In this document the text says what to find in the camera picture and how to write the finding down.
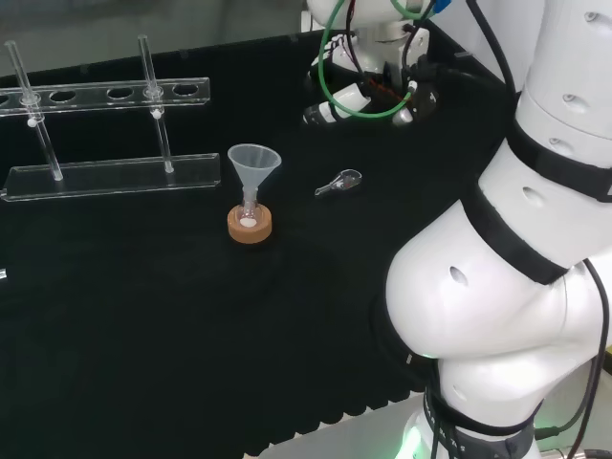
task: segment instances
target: table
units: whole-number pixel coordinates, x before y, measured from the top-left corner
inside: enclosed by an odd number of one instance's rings
[[[319,40],[154,58],[159,78],[211,78],[211,104],[169,109],[167,126],[174,154],[222,154],[219,188],[0,203],[4,458],[241,458],[423,388],[378,354],[367,310],[394,253],[491,158],[503,92],[450,80],[439,112],[406,129],[304,127]],[[452,49],[433,36],[436,58]],[[31,80],[141,77],[130,58]],[[145,111],[48,128],[64,163],[158,151]],[[0,138],[1,176],[42,162],[23,120],[2,120]],[[273,237],[254,248],[227,236],[241,191],[226,153],[240,142],[283,159],[259,193]],[[314,199],[345,168],[363,174],[359,191]]]

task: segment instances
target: funnel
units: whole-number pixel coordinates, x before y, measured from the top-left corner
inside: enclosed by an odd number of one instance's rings
[[[244,192],[242,206],[228,215],[229,234],[239,242],[261,242],[272,231],[272,216],[269,210],[257,204],[257,188],[280,166],[280,156],[265,146],[243,143],[230,148],[228,157],[242,181]],[[249,236],[248,241],[239,240],[244,239],[241,235],[245,234]]]

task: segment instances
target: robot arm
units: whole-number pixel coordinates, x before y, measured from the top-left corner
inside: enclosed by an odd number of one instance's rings
[[[406,6],[422,11],[424,3]],[[321,24],[335,4],[309,0]],[[390,0],[357,0],[353,23],[401,19]],[[529,420],[610,328],[580,261],[593,256],[612,292],[611,37],[609,0],[546,0],[511,136],[471,196],[408,242],[390,268],[387,308],[398,335],[441,359],[443,398],[480,425]],[[432,448],[425,418],[411,418],[406,432],[417,428]],[[505,440],[466,433],[492,451]],[[535,442],[514,459],[523,457],[539,457]]]

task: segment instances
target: test tube rack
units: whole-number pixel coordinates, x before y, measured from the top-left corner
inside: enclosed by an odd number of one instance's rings
[[[17,45],[14,41],[5,44],[19,87],[0,89],[0,118],[27,117],[47,163],[13,167],[0,192],[4,201],[219,185],[219,155],[173,157],[164,121],[165,107],[207,103],[210,100],[208,78],[156,79],[146,35],[140,35],[138,42],[145,80],[54,86],[31,86]],[[155,123],[160,156],[69,164],[57,162],[45,115],[130,108],[149,110]]]

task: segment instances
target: green led light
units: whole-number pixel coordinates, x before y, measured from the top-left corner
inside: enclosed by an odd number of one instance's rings
[[[417,449],[421,445],[421,432],[417,427],[413,427],[404,438],[402,449],[398,452],[395,459],[413,459]]]

